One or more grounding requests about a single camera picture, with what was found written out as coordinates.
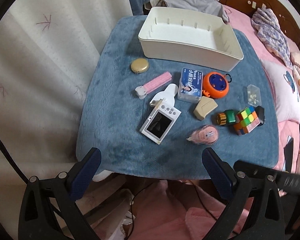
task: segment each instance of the camera screen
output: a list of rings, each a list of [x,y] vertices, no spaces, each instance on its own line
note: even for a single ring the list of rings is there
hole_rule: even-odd
[[[162,135],[168,128],[169,124],[171,124],[171,122],[171,119],[169,119],[162,113],[157,112],[156,115],[152,118],[152,121],[149,124],[148,128],[146,128],[146,130],[161,139]]]

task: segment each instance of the white curtain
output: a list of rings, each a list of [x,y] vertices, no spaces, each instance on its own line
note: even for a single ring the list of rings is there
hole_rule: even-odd
[[[129,0],[16,0],[0,22],[0,139],[29,178],[68,171],[82,107]],[[0,221],[17,239],[25,185],[0,152]]]

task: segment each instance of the blue center of tape measure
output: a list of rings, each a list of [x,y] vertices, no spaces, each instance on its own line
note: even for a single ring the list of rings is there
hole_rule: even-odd
[[[218,91],[223,91],[227,87],[225,78],[218,74],[212,74],[209,77],[209,82],[213,86],[213,88]]]

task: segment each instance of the black cable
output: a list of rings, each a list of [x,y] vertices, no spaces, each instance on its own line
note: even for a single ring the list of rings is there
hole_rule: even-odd
[[[199,192],[198,192],[198,190],[197,190],[197,187],[196,187],[196,185],[190,180],[190,182],[192,183],[192,185],[194,186],[194,189],[195,189],[195,192],[197,193],[197,196],[198,196],[198,198],[199,198],[199,201],[200,201],[200,203],[201,203],[201,205],[202,205],[202,207],[204,208],[204,210],[215,220],[215,221],[217,221],[217,218],[214,216],[214,215],[212,215],[212,213],[206,208],[206,206],[202,203],[202,200],[201,200],[201,198],[200,198],[200,196],[199,196]]]
[[[12,168],[15,170],[15,172],[19,175],[19,177],[26,184],[28,184],[28,182],[29,182],[28,178],[23,174],[23,172],[19,169],[19,167],[17,166],[17,164],[14,162],[14,160],[12,159],[11,155],[9,154],[9,152],[7,151],[6,147],[4,146],[4,144],[2,143],[1,140],[0,140],[0,151],[2,152],[2,154],[4,155],[4,157],[7,159],[7,161],[9,162],[9,164],[12,166]]]
[[[227,13],[227,14],[232,14],[232,11],[229,8],[224,8],[224,9],[230,11],[230,13]]]
[[[149,188],[153,183],[151,183],[151,184],[149,184],[148,186],[144,187],[144,188],[143,188],[142,190],[140,190],[137,194],[135,194],[134,197],[132,198],[131,204],[130,204],[131,217],[132,217],[132,229],[131,229],[130,234],[128,234],[128,236],[127,236],[124,240],[128,240],[128,239],[129,239],[129,237],[131,236],[131,234],[132,234],[132,232],[133,232],[133,229],[134,229],[134,220],[133,220],[133,212],[132,212],[132,203],[133,203],[135,197],[138,196],[138,194],[139,194],[141,191],[145,190],[146,188]]]

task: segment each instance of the small clear plastic box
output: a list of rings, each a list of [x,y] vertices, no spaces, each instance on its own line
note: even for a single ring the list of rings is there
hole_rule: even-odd
[[[247,93],[248,93],[248,104],[250,106],[254,106],[254,107],[261,106],[260,88],[250,84],[247,86]]]

